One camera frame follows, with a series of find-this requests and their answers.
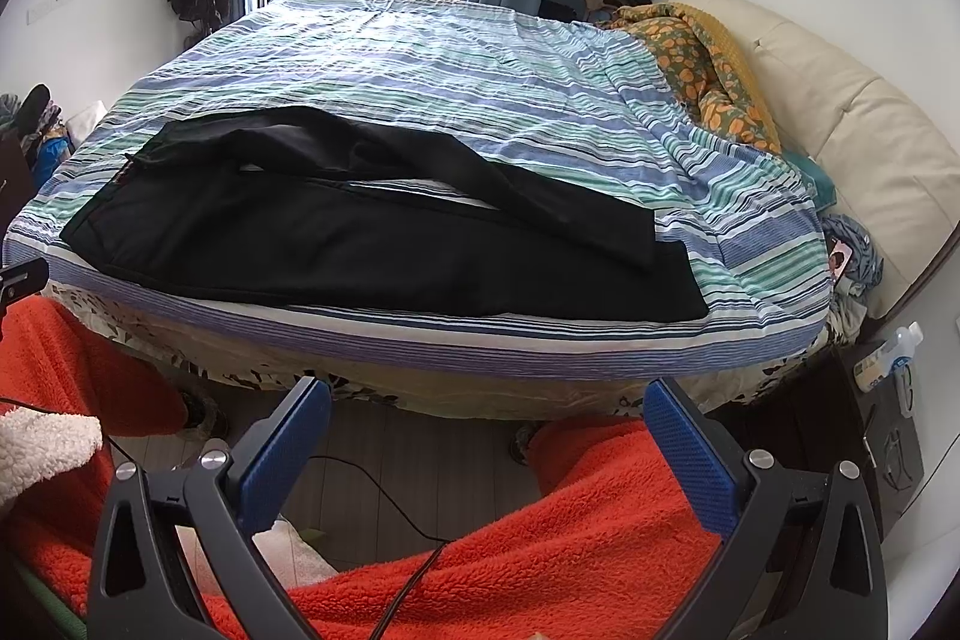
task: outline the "power cord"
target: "power cord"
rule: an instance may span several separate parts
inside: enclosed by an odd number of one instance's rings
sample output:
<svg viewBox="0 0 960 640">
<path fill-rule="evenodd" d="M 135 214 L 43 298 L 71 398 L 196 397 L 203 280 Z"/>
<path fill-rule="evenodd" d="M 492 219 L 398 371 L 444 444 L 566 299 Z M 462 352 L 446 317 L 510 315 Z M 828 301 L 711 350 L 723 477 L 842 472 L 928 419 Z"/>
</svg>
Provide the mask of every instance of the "power cord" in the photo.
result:
<svg viewBox="0 0 960 640">
<path fill-rule="evenodd" d="M 930 485 L 930 480 L 933 480 L 933 476 L 937 474 L 937 470 L 940 469 L 940 466 L 944 463 L 944 461 L 947 461 L 947 456 L 950 455 L 950 451 L 952 451 L 954 445 L 957 444 L 957 440 L 960 440 L 960 432 L 957 432 L 957 436 L 953 438 L 953 442 L 949 445 L 949 448 L 947 448 L 947 452 L 944 453 L 943 456 L 941 456 L 940 460 L 937 462 L 937 465 L 933 468 L 933 472 L 930 473 L 930 477 L 928 477 L 926 480 L 923 481 L 923 485 L 920 486 L 920 490 L 916 494 L 914 494 L 913 499 L 911 499 L 909 503 L 907 503 L 907 506 L 904 508 L 904 512 L 901 512 L 901 518 L 904 517 L 904 515 L 906 515 L 909 509 L 911 509 L 915 501 L 920 499 L 920 494 L 923 494 L 923 490 L 928 485 Z"/>
<path fill-rule="evenodd" d="M 390 496 L 390 494 L 387 493 L 384 487 L 380 485 L 380 483 L 376 480 L 376 477 L 373 477 L 373 475 L 371 475 L 366 469 L 360 466 L 360 464 L 354 463 L 353 461 L 347 461 L 345 458 L 337 458 L 337 456 L 310 456 L 311 461 L 314 458 L 324 459 L 325 461 L 337 461 L 341 464 L 347 464 L 347 466 L 352 466 L 352 467 L 355 467 L 356 469 L 359 469 L 364 475 L 367 476 L 368 480 L 370 480 L 370 482 L 372 482 L 373 485 L 376 486 L 377 490 L 387 498 L 387 501 L 397 509 L 397 512 L 403 516 L 403 520 L 405 520 L 408 524 L 410 524 L 410 528 L 412 528 L 417 534 L 421 535 L 421 537 L 424 538 L 425 540 L 431 540 L 433 542 L 439 543 L 437 548 L 435 548 L 434 552 L 432 552 L 432 554 L 430 555 L 430 557 L 423 564 L 421 564 L 421 566 L 419 566 L 419 568 L 416 570 L 416 572 L 414 572 L 413 575 L 410 576 L 410 579 L 408 579 L 406 584 L 403 584 L 403 588 L 397 592 L 397 595 L 392 600 L 392 603 L 388 605 L 383 616 L 380 618 L 380 621 L 377 622 L 376 627 L 373 628 L 373 632 L 370 635 L 370 640 L 380 640 L 383 637 L 384 632 L 387 632 L 387 627 L 390 626 L 390 622 L 394 619 L 394 616 L 397 614 L 397 611 L 400 610 L 400 605 L 406 599 L 406 596 L 411 591 L 413 591 L 414 586 L 416 586 L 419 583 L 421 578 L 426 574 L 426 571 L 429 570 L 430 567 L 434 565 L 434 563 L 438 560 L 438 558 L 440 558 L 440 552 L 443 551 L 443 548 L 445 548 L 450 543 L 450 540 L 445 540 L 442 537 L 435 537 L 434 535 L 427 534 L 425 531 L 421 530 L 421 528 L 419 528 L 410 519 L 410 516 L 407 515 L 405 512 L 403 512 L 402 509 L 400 509 L 400 505 L 397 504 L 394 501 L 394 498 L 392 498 L 392 496 Z"/>
<path fill-rule="evenodd" d="M 0 396 L 0 402 L 8 405 L 16 405 L 16 407 L 27 408 L 27 410 L 33 410 L 35 413 L 43 413 L 45 415 L 71 414 L 59 413 L 56 410 L 46 410 L 46 408 L 37 407 L 37 405 L 29 405 L 19 399 L 9 399 L 6 396 Z M 112 445 L 114 448 L 117 448 L 117 451 L 119 451 L 124 458 L 126 458 L 128 461 L 133 461 L 133 463 L 136 463 L 136 460 L 123 448 L 121 448 L 112 437 L 109 437 L 108 434 L 104 434 L 104 437 L 107 439 L 107 442 L 109 442 L 110 445 Z M 397 595 L 394 597 L 390 605 L 387 606 L 386 611 L 384 611 L 380 621 L 377 622 L 376 627 L 373 628 L 373 633 L 370 635 L 370 640 L 380 640 L 383 637 L 384 632 L 387 632 L 387 627 L 390 626 L 390 622 L 392 622 L 394 619 L 397 611 L 400 610 L 400 605 L 402 605 L 403 600 L 406 599 L 407 595 L 413 591 L 414 587 L 421 581 L 426 574 L 426 571 L 434 565 L 438 558 L 440 558 L 440 552 L 443 551 L 443 548 L 445 548 L 451 541 L 442 537 L 437 537 L 433 534 L 427 534 L 425 531 L 421 530 L 421 528 L 419 528 L 419 526 L 413 522 L 410 516 L 403 511 L 400 505 L 397 504 L 394 498 L 387 493 L 386 489 L 380 485 L 378 480 L 376 480 L 376 477 L 373 477 L 373 475 L 371 475 L 364 467 L 360 466 L 360 464 L 357 464 L 353 461 L 347 461 L 345 458 L 338 458 L 337 456 L 310 456 L 311 461 L 314 458 L 324 459 L 325 461 L 337 461 L 341 464 L 347 464 L 347 466 L 352 466 L 355 469 L 359 469 L 364 475 L 367 476 L 368 480 L 370 480 L 373 485 L 376 486 L 377 490 L 387 498 L 387 501 L 394 506 L 397 512 L 403 516 L 403 520 L 410 525 L 410 528 L 412 528 L 417 534 L 421 535 L 421 537 L 425 540 L 438 543 L 437 548 L 434 549 L 434 552 L 432 552 L 430 557 L 421 566 L 419 566 L 416 572 L 414 572 L 406 584 L 404 584 L 403 588 L 397 592 Z"/>
<path fill-rule="evenodd" d="M 46 408 L 40 408 L 40 407 L 37 407 L 37 405 L 28 405 L 26 402 L 21 402 L 21 400 L 19 399 L 8 399 L 6 396 L 0 396 L 0 402 L 3 402 L 4 404 L 7 404 L 7 405 L 15 405 L 18 408 L 27 408 L 27 410 L 33 410 L 34 413 L 43 413 L 44 415 L 82 415 L 83 414 L 83 413 L 61 413 L 61 411 L 59 410 L 46 410 Z M 109 434 L 104 434 L 104 437 L 107 439 L 107 442 L 109 442 L 110 445 L 112 445 L 114 448 L 117 448 L 117 450 L 120 452 L 120 455 L 123 456 L 123 458 L 126 458 L 127 461 L 133 461 L 133 463 L 136 463 L 133 457 L 129 453 L 127 453 L 127 451 L 121 448 L 117 444 L 116 440 L 113 439 L 113 437 L 111 437 Z"/>
<path fill-rule="evenodd" d="M 394 501 L 394 498 L 392 498 L 392 496 L 390 496 L 390 494 L 387 493 L 384 487 L 377 482 L 376 477 L 373 477 L 373 475 L 371 475 L 366 469 L 364 469 L 359 464 L 356 464 L 353 461 L 347 461 L 345 458 L 337 458 L 337 456 L 310 456 L 310 461 L 313 461 L 314 458 L 323 458 L 325 461 L 338 461 L 341 464 L 347 464 L 347 466 L 354 467 L 355 469 L 359 469 L 364 475 L 367 476 L 368 480 L 370 480 L 370 482 L 376 486 L 377 490 L 387 498 L 387 501 L 397 509 L 397 512 L 403 516 L 403 520 L 405 520 L 408 524 L 410 524 L 410 527 L 417 534 L 421 535 L 421 537 L 424 538 L 424 540 L 430 540 L 431 542 L 440 543 L 442 545 L 447 545 L 448 543 L 452 542 L 452 540 L 446 540 L 446 539 L 443 539 L 442 537 L 434 537 L 432 534 L 427 534 L 425 531 L 421 530 L 421 528 L 419 528 L 418 525 L 416 525 L 412 520 L 410 520 L 410 516 L 407 515 L 405 512 L 403 512 L 402 509 L 400 509 L 400 505 Z"/>
</svg>

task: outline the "cream headboard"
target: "cream headboard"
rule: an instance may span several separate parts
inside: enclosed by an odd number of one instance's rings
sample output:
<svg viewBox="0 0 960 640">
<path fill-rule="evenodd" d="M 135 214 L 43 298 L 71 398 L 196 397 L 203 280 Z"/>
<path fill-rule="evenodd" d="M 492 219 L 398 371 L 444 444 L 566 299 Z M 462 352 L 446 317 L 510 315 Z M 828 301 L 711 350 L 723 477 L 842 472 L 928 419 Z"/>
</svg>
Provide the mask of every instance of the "cream headboard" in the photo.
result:
<svg viewBox="0 0 960 640">
<path fill-rule="evenodd" d="M 800 25 L 749 1 L 671 1 L 726 25 L 786 148 L 811 156 L 836 185 L 833 210 L 870 232 L 884 258 L 870 315 L 884 316 L 960 221 L 960 156 L 902 92 Z"/>
</svg>

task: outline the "striped bedsheet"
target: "striped bedsheet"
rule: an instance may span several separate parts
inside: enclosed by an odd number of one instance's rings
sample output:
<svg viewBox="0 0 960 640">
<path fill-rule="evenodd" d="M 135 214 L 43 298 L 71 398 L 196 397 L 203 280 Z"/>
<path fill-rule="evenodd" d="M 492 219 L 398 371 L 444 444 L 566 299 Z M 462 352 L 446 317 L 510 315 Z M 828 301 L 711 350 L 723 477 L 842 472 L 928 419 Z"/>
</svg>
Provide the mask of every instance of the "striped bedsheet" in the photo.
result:
<svg viewBox="0 0 960 640">
<path fill-rule="evenodd" d="M 291 104 L 443 131 L 488 159 L 656 210 L 659 238 L 685 243 L 709 315 L 664 325 L 201 302 L 113 280 L 59 239 L 168 119 Z M 457 197 L 429 182 L 373 187 Z M 813 342 L 832 291 L 798 175 L 695 127 L 643 44 L 459 1 L 274 0 L 206 39 L 120 98 L 16 218 L 6 263 L 37 253 L 56 282 L 232 338 L 521 378 L 690 375 L 779 359 Z"/>
</svg>

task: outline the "wooden floor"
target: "wooden floor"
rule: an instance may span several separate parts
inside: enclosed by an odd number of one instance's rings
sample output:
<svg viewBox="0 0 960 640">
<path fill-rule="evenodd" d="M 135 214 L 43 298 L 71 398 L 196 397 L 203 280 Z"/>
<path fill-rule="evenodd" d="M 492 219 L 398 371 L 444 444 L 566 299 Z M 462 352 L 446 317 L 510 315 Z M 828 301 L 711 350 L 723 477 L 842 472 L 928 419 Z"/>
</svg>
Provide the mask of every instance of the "wooden floor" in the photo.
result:
<svg viewBox="0 0 960 640">
<path fill-rule="evenodd" d="M 283 397 L 222 384 L 207 388 L 232 424 L 231 444 Z M 421 530 L 454 539 L 539 499 L 533 473 L 508 455 L 515 427 L 343 401 L 334 403 L 328 435 L 316 453 L 360 464 Z M 170 468 L 200 452 L 200 443 L 175 435 L 119 442 L 146 469 Z M 320 553 L 341 572 L 435 546 L 410 528 L 363 472 L 335 461 L 307 463 L 283 515 L 298 530 L 320 530 Z"/>
</svg>

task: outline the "white fleece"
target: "white fleece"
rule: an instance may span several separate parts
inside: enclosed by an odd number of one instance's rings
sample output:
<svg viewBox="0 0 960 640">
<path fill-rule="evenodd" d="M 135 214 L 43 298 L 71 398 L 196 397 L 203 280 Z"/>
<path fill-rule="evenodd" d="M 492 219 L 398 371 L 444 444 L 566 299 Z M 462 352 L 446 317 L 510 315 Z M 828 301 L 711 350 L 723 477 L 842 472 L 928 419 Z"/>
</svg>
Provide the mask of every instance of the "white fleece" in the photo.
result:
<svg viewBox="0 0 960 640">
<path fill-rule="evenodd" d="M 0 416 L 0 506 L 36 482 L 83 466 L 103 441 L 100 421 L 88 415 L 14 408 Z"/>
</svg>

